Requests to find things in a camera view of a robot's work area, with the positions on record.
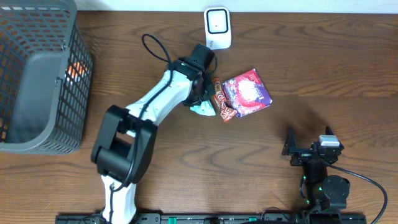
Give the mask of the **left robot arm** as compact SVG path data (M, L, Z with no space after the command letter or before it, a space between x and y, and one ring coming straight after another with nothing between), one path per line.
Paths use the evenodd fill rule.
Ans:
M136 215L136 185L146 173L159 124L180 103L201 105L215 94L208 71L213 56L189 56L167 65L145 96L125 108L105 112L91 161L105 187L102 223L130 223Z

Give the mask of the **red purple snack packet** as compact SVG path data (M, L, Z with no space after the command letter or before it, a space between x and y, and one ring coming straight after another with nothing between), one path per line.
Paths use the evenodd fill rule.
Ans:
M238 118L267 108L273 102L255 68L223 82L222 88Z

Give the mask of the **teal white snack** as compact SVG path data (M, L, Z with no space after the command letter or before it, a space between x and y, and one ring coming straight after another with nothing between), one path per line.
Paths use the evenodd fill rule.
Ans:
M202 101L199 105L191 106L190 107L191 111L196 112L199 115L202 116L215 116L215 109L213 105L211 104L210 100L207 101Z

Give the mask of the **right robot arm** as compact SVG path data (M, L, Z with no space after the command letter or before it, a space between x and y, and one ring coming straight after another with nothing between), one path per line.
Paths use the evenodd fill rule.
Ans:
M338 175L329 175L327 167L338 160L344 149L330 127L309 148L297 146L294 130L289 129L282 155L290 156L291 166L303 168L300 194L307 208L290 218L294 223L341 224L341 211L347 207L350 182Z

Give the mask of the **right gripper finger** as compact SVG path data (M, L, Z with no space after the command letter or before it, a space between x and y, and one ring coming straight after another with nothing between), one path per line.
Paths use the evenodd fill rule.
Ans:
M338 147L341 150L345 148L329 126L325 128L325 147Z
M291 156L292 154L297 152L297 145L296 145L296 140L294 136L294 130L292 127L289 127L289 130L287 132L287 138L285 140L283 149L282 149L282 155L283 156Z

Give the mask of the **orange brown candy bar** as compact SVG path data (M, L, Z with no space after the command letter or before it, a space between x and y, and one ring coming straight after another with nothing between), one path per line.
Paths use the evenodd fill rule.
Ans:
M213 79L213 84L215 88L215 95L213 98L215 99L216 104L220 109L220 115L225 123L233 118L237 114L237 111L228 106L226 96L224 95L224 91L222 89L221 81L219 78Z

